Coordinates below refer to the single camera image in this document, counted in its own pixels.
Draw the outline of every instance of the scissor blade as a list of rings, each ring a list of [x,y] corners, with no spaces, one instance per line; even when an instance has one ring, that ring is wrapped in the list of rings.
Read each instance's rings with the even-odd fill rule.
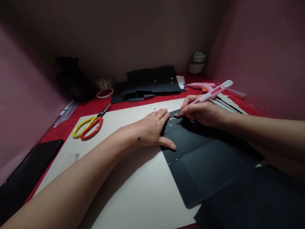
[[[98,117],[102,117],[106,113],[106,111],[108,110],[110,105],[111,105],[111,103],[109,103],[109,105],[101,113],[98,114]]]

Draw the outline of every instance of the pink wall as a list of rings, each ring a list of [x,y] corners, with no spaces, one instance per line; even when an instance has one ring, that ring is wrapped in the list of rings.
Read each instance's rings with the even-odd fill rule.
[[[54,76],[0,21],[0,185],[68,103]]]
[[[232,0],[205,73],[270,117],[305,120],[305,1]]]

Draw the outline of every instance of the white cutting mat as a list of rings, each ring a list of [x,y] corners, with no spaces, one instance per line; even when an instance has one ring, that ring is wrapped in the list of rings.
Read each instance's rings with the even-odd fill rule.
[[[60,174],[69,155],[79,154],[80,159],[118,128],[160,108],[167,108],[169,112],[177,110],[183,101],[177,99],[107,112],[101,130],[88,141],[73,139],[71,133],[35,194]],[[76,125],[92,116],[81,117]],[[174,229],[195,223],[193,217],[198,209],[199,206],[185,207],[160,147],[143,147],[135,149],[115,167],[80,228]]]

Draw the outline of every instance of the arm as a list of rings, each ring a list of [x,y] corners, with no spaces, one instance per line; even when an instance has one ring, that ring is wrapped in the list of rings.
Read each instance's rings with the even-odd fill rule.
[[[160,109],[120,128],[55,178],[3,226],[5,228],[77,228],[109,173],[131,146],[175,144],[160,137],[167,110]]]
[[[257,146],[305,163],[305,121],[231,113],[210,102],[185,107],[197,97],[186,97],[181,106],[183,115],[205,126],[226,131]]]

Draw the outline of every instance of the left hand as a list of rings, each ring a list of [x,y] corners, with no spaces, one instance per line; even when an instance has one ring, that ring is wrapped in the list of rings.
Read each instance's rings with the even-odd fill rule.
[[[161,108],[158,111],[148,114],[143,119],[123,128],[128,130],[129,133],[132,133],[133,138],[136,138],[137,145],[162,145],[172,150],[176,150],[176,145],[172,140],[160,136],[168,118],[169,113],[167,112],[167,109]]]

